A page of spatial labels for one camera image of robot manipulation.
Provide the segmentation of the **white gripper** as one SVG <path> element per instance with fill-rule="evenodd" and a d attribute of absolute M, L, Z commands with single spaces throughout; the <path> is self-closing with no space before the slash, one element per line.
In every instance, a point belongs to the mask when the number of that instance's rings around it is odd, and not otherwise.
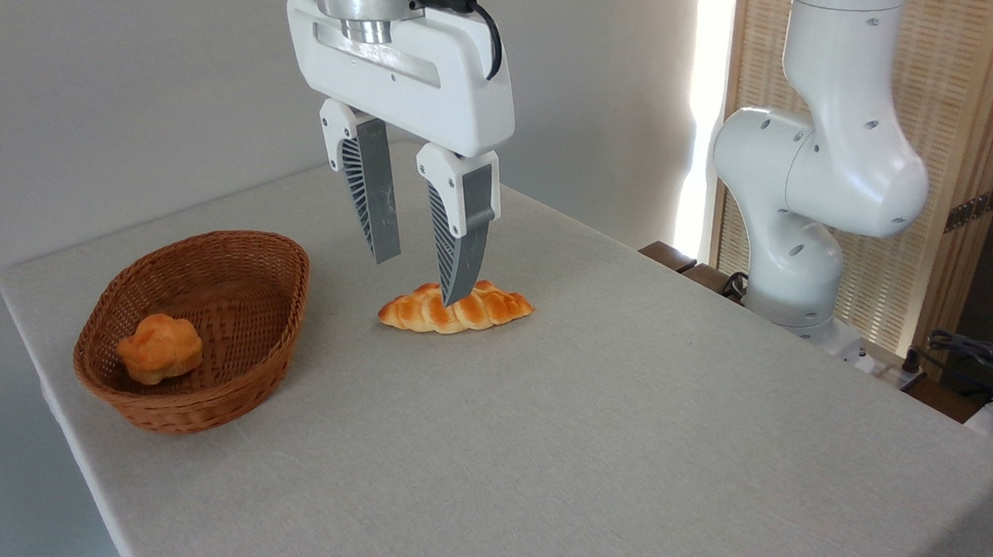
<path fill-rule="evenodd" d="M 342 22 L 311 0 L 288 0 L 287 16 L 300 73 L 329 97 L 319 111 L 327 160 L 346 180 L 378 265 L 402 250 L 385 122 L 432 142 L 418 151 L 417 165 L 449 308 L 479 280 L 489 225 L 500 215 L 493 150 L 515 129 L 509 65 L 487 78 L 489 26 L 476 14 L 431 9 L 392 21 L 388 44 L 367 44 L 344 36 Z"/>

